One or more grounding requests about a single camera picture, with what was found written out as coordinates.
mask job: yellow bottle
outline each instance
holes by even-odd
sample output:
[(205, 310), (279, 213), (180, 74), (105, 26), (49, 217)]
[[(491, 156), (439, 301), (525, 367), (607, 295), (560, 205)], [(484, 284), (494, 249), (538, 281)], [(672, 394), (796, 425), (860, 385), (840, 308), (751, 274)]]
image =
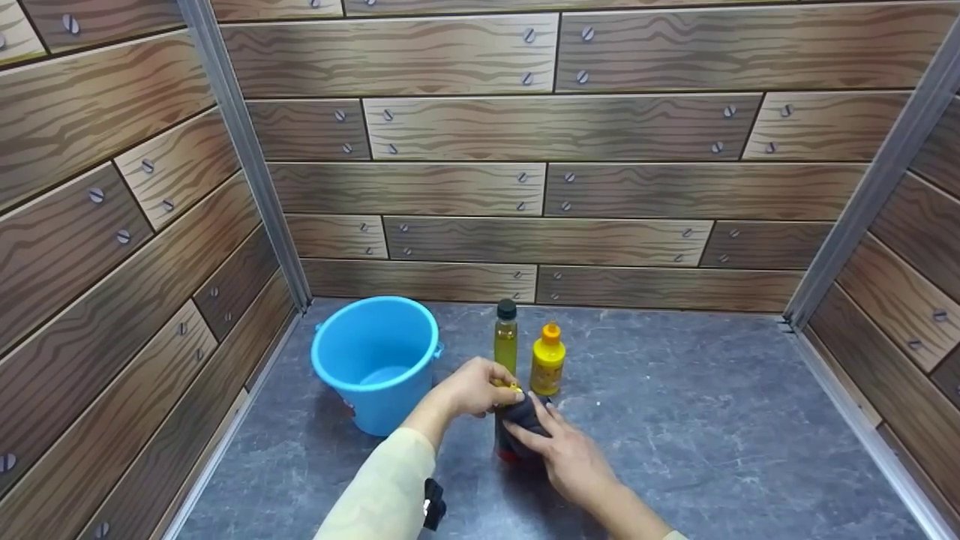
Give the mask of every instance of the yellow bottle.
[(560, 340), (560, 327), (551, 321), (543, 327), (540, 339), (534, 342), (534, 359), (530, 367), (530, 387), (542, 396), (560, 391), (564, 373), (566, 347)]

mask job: black object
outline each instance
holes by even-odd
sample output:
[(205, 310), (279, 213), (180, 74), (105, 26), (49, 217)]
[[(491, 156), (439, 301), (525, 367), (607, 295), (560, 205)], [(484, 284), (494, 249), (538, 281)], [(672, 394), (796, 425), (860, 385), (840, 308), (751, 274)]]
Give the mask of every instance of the black object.
[(444, 489), (434, 479), (423, 483), (423, 528), (436, 531), (446, 515)]
[(496, 303), (496, 317), (504, 321), (513, 321), (516, 319), (516, 302), (509, 298), (504, 298)]

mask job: bucket rim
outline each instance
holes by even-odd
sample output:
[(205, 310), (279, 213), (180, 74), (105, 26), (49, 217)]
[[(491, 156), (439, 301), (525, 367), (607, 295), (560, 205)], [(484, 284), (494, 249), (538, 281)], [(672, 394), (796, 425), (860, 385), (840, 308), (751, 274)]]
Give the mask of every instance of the bucket rim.
[[(354, 384), (352, 382), (344, 382), (342, 380), (333, 377), (324, 369), (320, 363), (320, 356), (317, 354), (317, 347), (320, 345), (320, 340), (323, 337), (326, 330), (329, 328), (330, 324), (336, 321), (339, 317), (343, 316), (344, 313), (347, 313), (355, 307), (364, 306), (367, 304), (377, 304), (381, 302), (401, 302), (410, 307), (416, 308), (421, 314), (423, 314), (427, 321), (430, 323), (430, 345), (427, 347), (427, 350), (423, 353), (423, 357), (417, 361), (413, 367), (409, 368), (407, 371), (403, 372), (402, 375), (398, 375), (390, 380), (384, 380), (376, 384)], [(411, 300), (402, 296), (371, 296), (370, 298), (364, 298), (363, 300), (357, 300), (351, 302), (346, 306), (337, 309), (335, 313), (327, 317), (327, 319), (317, 327), (317, 332), (313, 336), (313, 343), (310, 345), (310, 363), (313, 364), (313, 370), (320, 376), (320, 379), (338, 390), (344, 390), (347, 392), (375, 392), (377, 390), (383, 390), (392, 386), (397, 386), (409, 379), (411, 379), (416, 373), (422, 370), (430, 360), (433, 358), (434, 353), (437, 350), (438, 344), (440, 343), (440, 329), (437, 326), (437, 319), (434, 318), (433, 313), (426, 308), (420, 302), (416, 300)]]

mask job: bottle cap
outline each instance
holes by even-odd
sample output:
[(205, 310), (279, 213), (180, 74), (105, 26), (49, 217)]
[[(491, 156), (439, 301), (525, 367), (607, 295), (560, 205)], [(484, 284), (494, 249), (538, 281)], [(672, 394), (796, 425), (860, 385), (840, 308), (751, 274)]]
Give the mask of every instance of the bottle cap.
[(516, 303), (509, 298), (504, 298), (496, 305), (496, 316), (504, 321), (513, 321), (516, 319)]

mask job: person's hand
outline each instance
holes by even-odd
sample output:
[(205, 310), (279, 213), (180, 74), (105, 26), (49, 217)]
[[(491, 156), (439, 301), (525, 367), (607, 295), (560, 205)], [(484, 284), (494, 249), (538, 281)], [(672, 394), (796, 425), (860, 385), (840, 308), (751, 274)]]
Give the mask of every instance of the person's hand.
[(544, 407), (532, 396), (540, 425), (550, 437), (504, 422), (511, 435), (543, 456), (550, 483), (565, 499), (593, 512), (620, 485), (607, 459), (589, 437), (571, 426), (553, 404)]

